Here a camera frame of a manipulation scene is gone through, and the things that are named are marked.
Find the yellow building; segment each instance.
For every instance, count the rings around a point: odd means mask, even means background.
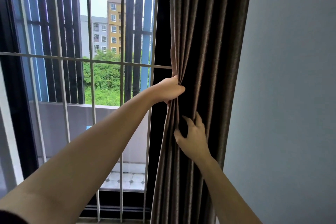
[[[121,53],[121,0],[107,0],[108,48],[112,52]],[[126,5],[124,4],[124,32]]]

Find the person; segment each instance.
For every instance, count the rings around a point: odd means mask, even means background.
[[[0,200],[1,223],[76,223],[86,204],[115,166],[149,108],[185,91],[178,78],[166,78],[140,92],[71,141],[58,154]],[[199,167],[221,223],[259,223],[210,155],[204,124],[184,117],[188,136],[174,135]]]

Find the curtain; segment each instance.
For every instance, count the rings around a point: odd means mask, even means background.
[[[186,91],[168,105],[151,223],[215,223],[216,214],[197,166],[175,142],[185,115],[196,111],[212,156],[224,165],[233,95],[249,0],[170,0],[173,76]]]

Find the building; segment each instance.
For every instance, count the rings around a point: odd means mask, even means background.
[[[108,48],[112,52],[121,53],[121,0],[107,0],[107,13],[108,13],[107,16]]]
[[[107,18],[104,17],[91,17],[92,21],[92,47],[93,55],[96,54],[97,50],[102,50],[106,52],[108,46],[108,26]],[[88,19],[86,15],[81,15],[81,36],[82,36],[82,54],[83,57],[90,57],[89,52],[89,28]]]

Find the black sleeve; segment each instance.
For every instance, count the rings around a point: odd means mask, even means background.
[[[0,223],[1,224],[28,224],[25,220],[19,216],[0,210]]]

